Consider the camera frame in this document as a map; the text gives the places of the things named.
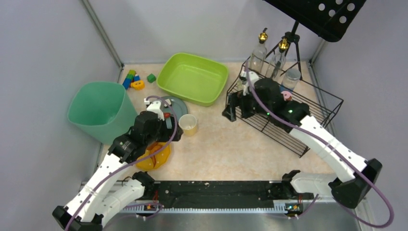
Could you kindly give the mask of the yellow and white mug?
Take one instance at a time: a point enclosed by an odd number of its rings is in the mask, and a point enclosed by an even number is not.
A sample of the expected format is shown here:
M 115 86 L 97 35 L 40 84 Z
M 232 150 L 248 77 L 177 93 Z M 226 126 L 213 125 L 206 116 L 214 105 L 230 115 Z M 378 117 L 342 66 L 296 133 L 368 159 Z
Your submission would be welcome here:
M 193 136 L 198 130 L 197 119 L 194 115 L 185 114 L 183 115 L 178 122 L 179 126 L 186 136 Z

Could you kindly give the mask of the grey-blue plate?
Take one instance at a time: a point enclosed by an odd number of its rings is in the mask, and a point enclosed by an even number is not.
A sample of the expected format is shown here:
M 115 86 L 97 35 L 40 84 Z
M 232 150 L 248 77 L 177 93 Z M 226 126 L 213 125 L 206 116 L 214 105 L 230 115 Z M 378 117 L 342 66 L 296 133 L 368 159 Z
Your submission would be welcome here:
M 189 114 L 189 110 L 185 102 L 174 96 L 163 96 L 165 99 L 170 99 L 172 101 L 171 107 L 173 108 L 177 119 L 180 119 L 183 115 Z

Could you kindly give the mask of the pink lid spice jar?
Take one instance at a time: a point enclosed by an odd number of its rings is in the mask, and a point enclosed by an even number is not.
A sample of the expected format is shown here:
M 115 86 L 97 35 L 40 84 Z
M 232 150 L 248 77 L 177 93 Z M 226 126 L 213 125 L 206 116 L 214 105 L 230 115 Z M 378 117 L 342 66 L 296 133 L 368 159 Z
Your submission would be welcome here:
M 291 101 L 292 100 L 292 97 L 293 97 L 292 92 L 285 90 L 285 91 L 282 91 L 281 94 L 282 94 L 283 99 L 285 101 Z

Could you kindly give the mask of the gold top oil bottle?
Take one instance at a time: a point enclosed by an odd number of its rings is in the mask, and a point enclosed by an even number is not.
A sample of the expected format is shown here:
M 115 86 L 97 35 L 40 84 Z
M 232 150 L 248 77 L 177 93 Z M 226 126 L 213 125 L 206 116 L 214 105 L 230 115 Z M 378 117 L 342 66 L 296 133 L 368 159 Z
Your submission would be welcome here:
M 278 44 L 278 51 L 275 52 L 274 56 L 269 61 L 269 66 L 265 77 L 275 79 L 283 66 L 286 63 L 285 53 L 289 48 L 289 44 L 286 38 L 283 38 Z
M 249 68 L 254 72 L 261 73 L 267 54 L 266 41 L 268 39 L 267 27 L 258 35 L 258 43 L 254 47 L 249 59 Z

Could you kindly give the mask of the silver lid blue label jar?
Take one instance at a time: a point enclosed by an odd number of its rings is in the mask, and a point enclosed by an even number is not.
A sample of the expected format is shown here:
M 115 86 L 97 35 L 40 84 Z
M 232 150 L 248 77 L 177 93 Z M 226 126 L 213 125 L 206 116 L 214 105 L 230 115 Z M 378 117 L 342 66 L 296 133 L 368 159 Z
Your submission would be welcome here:
M 301 72 L 298 69 L 288 69 L 282 79 L 280 90 L 292 92 L 301 78 Z

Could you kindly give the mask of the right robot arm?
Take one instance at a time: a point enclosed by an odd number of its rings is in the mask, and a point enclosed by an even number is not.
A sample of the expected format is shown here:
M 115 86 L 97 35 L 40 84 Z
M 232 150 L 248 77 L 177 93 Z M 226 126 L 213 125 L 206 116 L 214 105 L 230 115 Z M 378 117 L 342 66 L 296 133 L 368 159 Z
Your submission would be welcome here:
M 249 85 L 245 84 L 242 90 L 227 95 L 222 115 L 234 122 L 239 108 L 241 118 L 268 117 L 275 126 L 314 151 L 334 171 L 332 174 L 312 174 L 293 170 L 284 174 L 283 180 L 289 181 L 297 193 L 332 195 L 344 207 L 356 208 L 371 189 L 364 178 L 375 183 L 382 163 L 375 158 L 367 160 L 345 147 L 310 114 L 308 104 L 295 101 L 276 81 L 263 78 L 252 84 L 268 111 L 261 107 Z

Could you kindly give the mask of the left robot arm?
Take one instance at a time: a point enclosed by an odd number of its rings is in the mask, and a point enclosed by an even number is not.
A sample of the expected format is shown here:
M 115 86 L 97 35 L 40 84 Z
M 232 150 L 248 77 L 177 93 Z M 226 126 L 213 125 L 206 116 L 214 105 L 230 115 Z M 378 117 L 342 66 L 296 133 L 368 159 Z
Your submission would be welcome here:
M 128 131 L 114 139 L 102 163 L 81 191 L 66 205 L 57 206 L 52 216 L 65 231 L 101 231 L 129 203 L 145 195 L 153 179 L 137 172 L 113 194 L 109 194 L 119 177 L 131 166 L 146 158 L 146 149 L 155 142 L 168 146 L 179 141 L 183 131 L 178 118 L 169 117 L 172 127 L 157 113 L 143 111 L 135 117 Z

